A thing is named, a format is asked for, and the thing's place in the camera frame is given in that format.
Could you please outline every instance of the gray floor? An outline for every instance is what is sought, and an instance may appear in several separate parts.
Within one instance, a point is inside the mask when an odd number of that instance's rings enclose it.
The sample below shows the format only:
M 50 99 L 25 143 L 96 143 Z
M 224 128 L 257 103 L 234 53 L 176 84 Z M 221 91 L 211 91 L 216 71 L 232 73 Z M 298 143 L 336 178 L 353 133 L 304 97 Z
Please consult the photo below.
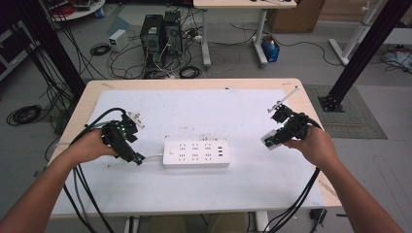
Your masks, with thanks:
M 118 18 L 122 8 L 105 18 L 93 16 L 70 22 L 71 29 L 79 47 L 89 57 L 88 50 L 95 44 L 107 42 L 108 33 L 118 25 L 135 28 Z M 254 23 L 236 23 L 244 28 L 255 28 Z M 334 38 L 345 46 L 356 29 L 353 23 L 319 22 L 311 34 L 281 34 L 276 38 L 284 44 L 311 42 L 326 50 L 326 59 L 339 63 L 338 58 L 327 43 Z M 241 42 L 251 36 L 251 32 L 235 29 L 229 24 L 210 26 L 210 41 Z M 73 62 L 77 56 L 62 33 L 59 33 L 64 47 Z M 385 48 L 379 50 L 372 61 L 379 61 Z M 221 78 L 298 78 L 307 84 L 334 84 L 343 71 L 342 66 L 324 62 L 322 51 L 309 44 L 295 47 L 281 47 L 279 60 L 264 69 L 258 68 L 257 56 L 250 44 L 238 47 L 212 46 L 213 67 L 205 72 L 207 79 Z M 193 48 L 192 64 L 203 69 L 199 47 Z M 119 67 L 129 67 L 140 62 L 142 52 L 135 49 L 116 63 Z M 104 76 L 108 77 L 107 56 L 95 57 L 91 63 Z M 388 136 L 388 140 L 333 139 L 343 162 L 372 195 L 388 210 L 406 232 L 412 231 L 412 76 L 401 70 L 385 71 L 385 64 L 369 64 L 356 81 L 360 95 L 376 117 Z M 94 76 L 92 71 L 83 78 Z M 40 104 L 47 106 L 48 100 L 42 94 L 46 84 L 31 60 L 23 61 L 9 77 L 0 83 L 0 216 L 9 210 L 23 191 L 34 181 L 34 174 L 47 164 L 44 153 L 56 135 L 46 121 L 12 127 L 6 124 L 7 115 L 23 106 Z M 318 232 L 351 232 L 348 219 L 337 217 L 343 214 L 341 208 L 329 208 L 324 227 Z M 109 217 L 116 232 L 122 232 L 124 217 Z M 142 218 L 140 232 L 147 232 L 148 218 Z M 282 232 L 309 232 L 312 227 L 308 210 L 300 210 Z M 190 232 L 204 232 L 206 229 L 200 216 L 190 219 Z M 86 232 L 77 219 L 52 219 L 47 232 Z

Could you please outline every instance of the white power adapter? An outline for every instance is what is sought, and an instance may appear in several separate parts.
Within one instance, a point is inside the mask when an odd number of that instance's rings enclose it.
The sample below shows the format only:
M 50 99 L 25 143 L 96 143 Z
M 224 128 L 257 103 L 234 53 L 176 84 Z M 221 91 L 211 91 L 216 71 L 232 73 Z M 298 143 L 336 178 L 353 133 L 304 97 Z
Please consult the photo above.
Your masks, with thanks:
M 120 52 L 129 43 L 126 31 L 119 29 L 115 34 L 109 38 L 109 42 L 112 45 L 112 49 L 115 52 Z
M 227 141 L 178 141 L 164 144 L 165 168 L 228 167 L 230 163 Z

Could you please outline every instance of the human hand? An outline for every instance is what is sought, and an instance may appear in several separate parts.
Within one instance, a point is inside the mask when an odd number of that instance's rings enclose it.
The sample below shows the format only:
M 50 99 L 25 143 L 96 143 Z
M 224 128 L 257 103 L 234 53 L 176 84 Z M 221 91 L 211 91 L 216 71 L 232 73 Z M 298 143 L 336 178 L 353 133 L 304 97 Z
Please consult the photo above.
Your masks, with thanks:
M 73 166 L 89 162 L 101 155 L 118 155 L 115 150 L 103 144 L 101 129 L 94 129 L 86 133 L 61 155 L 63 154 L 70 158 L 70 163 Z
M 304 140 L 289 140 L 284 145 L 300 150 L 310 163 L 321 170 L 328 166 L 329 162 L 338 160 L 330 135 L 312 125 L 308 125 L 307 135 Z

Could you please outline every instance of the green mat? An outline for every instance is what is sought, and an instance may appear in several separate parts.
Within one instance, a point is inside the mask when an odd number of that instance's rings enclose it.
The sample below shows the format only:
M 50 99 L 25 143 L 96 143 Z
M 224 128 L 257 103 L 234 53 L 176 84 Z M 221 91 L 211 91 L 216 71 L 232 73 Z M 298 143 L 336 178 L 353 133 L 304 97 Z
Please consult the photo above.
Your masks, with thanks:
M 328 113 L 322 110 L 318 96 L 327 96 L 332 89 L 331 85 L 305 84 L 304 88 L 325 131 L 332 138 L 388 139 L 354 86 L 342 101 L 345 113 Z

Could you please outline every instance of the power strip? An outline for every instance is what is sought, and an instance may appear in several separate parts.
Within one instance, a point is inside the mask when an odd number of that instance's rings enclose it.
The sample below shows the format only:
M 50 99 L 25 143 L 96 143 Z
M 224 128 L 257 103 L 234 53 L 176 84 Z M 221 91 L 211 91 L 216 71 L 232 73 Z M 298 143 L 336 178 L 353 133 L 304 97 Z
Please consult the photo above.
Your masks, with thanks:
M 178 141 L 164 144 L 165 168 L 228 167 L 230 163 L 227 141 Z

